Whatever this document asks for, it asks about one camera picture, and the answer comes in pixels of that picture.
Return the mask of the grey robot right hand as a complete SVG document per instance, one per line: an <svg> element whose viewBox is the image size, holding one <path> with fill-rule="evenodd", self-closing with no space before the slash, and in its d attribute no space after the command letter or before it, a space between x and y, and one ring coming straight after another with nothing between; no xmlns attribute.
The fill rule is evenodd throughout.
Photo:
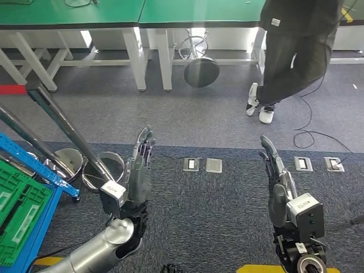
<svg viewBox="0 0 364 273"><path fill-rule="evenodd" d="M271 140L264 135L260 139L265 149L259 155L265 163L268 176L270 218L275 227L284 227L287 222L287 204L298 197L295 183Z"/></svg>

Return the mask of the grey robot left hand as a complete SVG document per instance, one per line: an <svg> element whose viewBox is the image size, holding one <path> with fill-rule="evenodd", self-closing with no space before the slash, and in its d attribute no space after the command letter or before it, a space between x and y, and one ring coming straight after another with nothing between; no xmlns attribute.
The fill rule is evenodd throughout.
<svg viewBox="0 0 364 273"><path fill-rule="evenodd" d="M141 130L134 145L132 156L126 164L125 176L128 199L141 204L151 193L151 168L153 146L156 144L153 132L150 125Z"/></svg>

